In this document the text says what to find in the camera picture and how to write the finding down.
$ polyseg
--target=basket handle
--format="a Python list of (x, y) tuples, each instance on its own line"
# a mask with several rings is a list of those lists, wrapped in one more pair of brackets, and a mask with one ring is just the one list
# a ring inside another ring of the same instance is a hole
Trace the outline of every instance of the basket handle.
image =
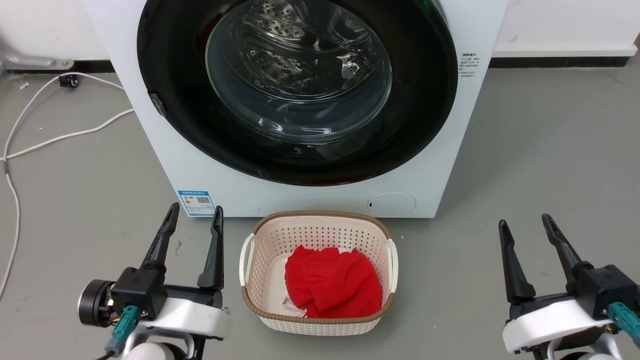
[(395, 293), (396, 288), (398, 287), (398, 251), (396, 249), (396, 243), (394, 243), (394, 241), (391, 239), (389, 239), (388, 241), (389, 275), (391, 278), (389, 288), (392, 293)]
[(240, 276), (240, 286), (246, 286), (247, 279), (249, 278), (249, 270), (251, 270), (251, 258), (253, 257), (253, 248), (255, 246), (255, 241), (253, 237), (255, 235), (251, 234), (244, 241), (244, 245), (242, 245), (242, 251), (240, 252), (240, 269), (238, 270), (238, 275)]

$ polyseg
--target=cable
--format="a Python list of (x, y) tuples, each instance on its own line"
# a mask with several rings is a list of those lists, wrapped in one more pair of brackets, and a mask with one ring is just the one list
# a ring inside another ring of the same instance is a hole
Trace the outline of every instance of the cable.
[[(82, 72), (66, 72), (64, 74), (60, 74), (58, 76), (56, 76), (55, 78), (49, 80), (45, 85), (42, 86), (42, 88), (40, 88), (38, 90), (38, 92), (36, 92), (36, 94), (31, 98), (31, 100), (27, 103), (27, 106), (24, 107), (23, 111), (20, 113), (20, 115), (18, 116), (18, 119), (15, 121), (15, 124), (13, 125), (11, 132), (9, 133), (9, 137), (6, 139), (6, 143), (4, 143), (4, 152), (3, 152), (3, 157), (0, 158), (0, 161), (3, 162), (3, 168), (4, 168), (4, 174), (6, 176), (6, 182), (9, 184), (9, 188), (11, 189), (11, 192), (13, 193), (13, 199), (15, 200), (15, 212), (16, 212), (16, 216), (15, 216), (15, 238), (13, 239), (13, 249), (11, 251), (11, 256), (9, 257), (9, 263), (7, 264), (6, 267), (6, 272), (4, 273), (4, 278), (2, 280), (2, 285), (0, 285), (0, 300), (2, 299), (2, 296), (4, 295), (4, 289), (6, 288), (6, 284), (9, 281), (9, 273), (11, 272), (11, 269), (13, 267), (13, 260), (15, 259), (15, 253), (16, 250), (18, 249), (18, 240), (20, 238), (20, 200), (18, 199), (18, 194), (15, 191), (15, 188), (13, 187), (13, 183), (11, 182), (11, 177), (9, 175), (9, 166), (7, 165), (7, 160), (14, 158), (18, 155), (22, 155), (22, 154), (26, 154), (27, 152), (39, 149), (43, 146), (49, 145), (50, 143), (53, 142), (57, 142), (58, 140), (62, 140), (62, 139), (66, 139), (66, 138), (70, 138), (72, 136), (77, 136), (77, 135), (82, 135), (82, 134), (88, 134), (88, 133), (92, 133), (94, 131), (98, 131), (102, 128), (104, 128), (105, 126), (109, 125), (110, 123), (114, 122), (116, 119), (133, 112), (133, 109), (129, 109), (127, 111), (123, 111), (121, 113), (119, 113), (118, 115), (112, 117), (111, 119), (109, 119), (107, 122), (105, 122), (104, 124), (100, 125), (99, 127), (96, 127), (95, 129), (91, 129), (91, 130), (84, 130), (84, 131), (79, 131), (77, 133), (73, 133), (73, 134), (68, 134), (68, 135), (63, 135), (63, 136), (59, 136), (57, 138), (48, 140), (44, 143), (40, 143), (36, 146), (32, 146), (30, 148), (24, 149), (22, 151), (16, 152), (15, 154), (11, 154), (11, 155), (7, 155), (8, 154), (8, 150), (9, 150), (9, 145), (11, 144), (11, 140), (13, 138), (13, 134), (15, 133), (15, 130), (18, 128), (18, 125), (20, 124), (20, 121), (22, 120), (22, 116), (24, 115), (24, 113), (27, 111), (27, 109), (31, 106), (31, 104), (33, 103), (33, 101), (36, 99), (36, 97), (38, 97), (38, 95), (40, 95), (40, 93), (42, 92), (42, 90), (44, 90), (44, 88), (46, 88), (47, 86), (49, 86), (51, 83), (55, 82), (59, 76), (66, 76), (66, 75), (80, 75), (80, 76), (84, 76), (90, 79), (94, 79), (97, 81), (100, 81), (101, 83), (105, 83), (105, 84), (109, 84), (109, 85), (113, 85), (119, 89), (124, 90), (124, 88), (118, 84), (112, 83), (110, 81), (106, 81), (100, 78), (96, 78), (95, 76), (91, 76), (91, 75), (87, 75), (87, 74), (83, 74)], [(111, 356), (113, 356), (113, 354), (108, 355), (107, 357), (101, 357), (101, 360), (105, 360), (110, 358)]]
[(113, 352), (113, 350), (109, 350), (106, 352), (106, 354), (104, 354), (103, 356), (100, 356), (99, 358), (97, 358), (96, 360), (107, 360), (109, 359), (111, 356), (113, 356), (115, 354), (115, 352)]
[(53, 139), (51, 139), (51, 140), (47, 140), (47, 141), (45, 141), (44, 143), (40, 143), (40, 144), (38, 144), (38, 145), (34, 145), (34, 146), (32, 146), (32, 147), (28, 147), (27, 149), (24, 149), (24, 150), (22, 150), (22, 151), (16, 152), (15, 154), (11, 154), (11, 155), (7, 156), (7, 159), (13, 159), (13, 158), (15, 158), (15, 157), (16, 157), (16, 156), (18, 156), (18, 155), (23, 155), (23, 154), (26, 154), (27, 152), (34, 151), (34, 150), (36, 150), (36, 149), (39, 149), (39, 148), (44, 147), (44, 146), (46, 146), (46, 145), (49, 145), (50, 143), (57, 142), (58, 140), (62, 140), (62, 139), (66, 139), (66, 138), (71, 138), (71, 137), (73, 137), (73, 136), (78, 136), (78, 135), (84, 135), (84, 134), (88, 134), (88, 133), (94, 133), (94, 132), (96, 132), (96, 131), (98, 131), (98, 130), (102, 130), (102, 129), (104, 129), (104, 127), (105, 127), (105, 126), (107, 126), (107, 125), (109, 125), (110, 123), (112, 123), (112, 122), (114, 122), (114, 121), (118, 120), (120, 117), (123, 117), (124, 115), (126, 115), (126, 114), (128, 114), (128, 113), (132, 113), (133, 111), (134, 111), (133, 109), (129, 109), (129, 110), (123, 111), (123, 112), (119, 113), (118, 115), (116, 115), (116, 116), (112, 117), (111, 119), (107, 120), (104, 124), (102, 124), (102, 125), (100, 125), (100, 126), (98, 126), (98, 127), (95, 127), (95, 128), (93, 128), (93, 129), (84, 130), (84, 131), (78, 131), (77, 133), (72, 133), (72, 134), (67, 134), (67, 135), (59, 136), (59, 137), (57, 137), (57, 138), (53, 138)]

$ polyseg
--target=robotic arm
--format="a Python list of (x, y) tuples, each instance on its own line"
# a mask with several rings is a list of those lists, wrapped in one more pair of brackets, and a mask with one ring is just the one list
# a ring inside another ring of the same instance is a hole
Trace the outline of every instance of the robotic arm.
[(640, 348), (638, 285), (614, 265), (594, 268), (580, 259), (548, 214), (542, 222), (556, 247), (566, 277), (564, 293), (536, 297), (514, 250), (507, 222), (499, 224), (509, 320), (502, 332), (507, 351), (531, 352), (535, 360), (556, 360), (555, 351), (591, 347), (562, 360), (622, 360), (613, 338), (621, 331)]
[[(102, 360), (201, 360), (205, 341), (222, 340), (229, 326), (222, 307), (224, 287), (223, 212), (216, 208), (211, 245), (198, 287), (165, 285), (164, 261), (180, 206), (167, 212), (140, 268), (126, 268), (117, 281), (93, 280), (78, 302), (84, 325), (113, 326)], [(187, 351), (171, 343), (148, 343), (151, 336), (184, 340)]]

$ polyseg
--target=washing machine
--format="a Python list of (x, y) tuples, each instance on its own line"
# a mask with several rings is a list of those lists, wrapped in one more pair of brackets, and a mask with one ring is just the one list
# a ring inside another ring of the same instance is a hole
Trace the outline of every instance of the washing machine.
[(192, 217), (434, 217), (507, 3), (85, 0)]

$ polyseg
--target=front-load washer door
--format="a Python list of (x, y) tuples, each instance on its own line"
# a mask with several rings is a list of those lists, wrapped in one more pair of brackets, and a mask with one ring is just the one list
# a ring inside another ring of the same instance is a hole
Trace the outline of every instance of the front-load washer door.
[(138, 58), (189, 142), (238, 171), (327, 186), (384, 174), (427, 146), (456, 93), (430, 0), (149, 0)]

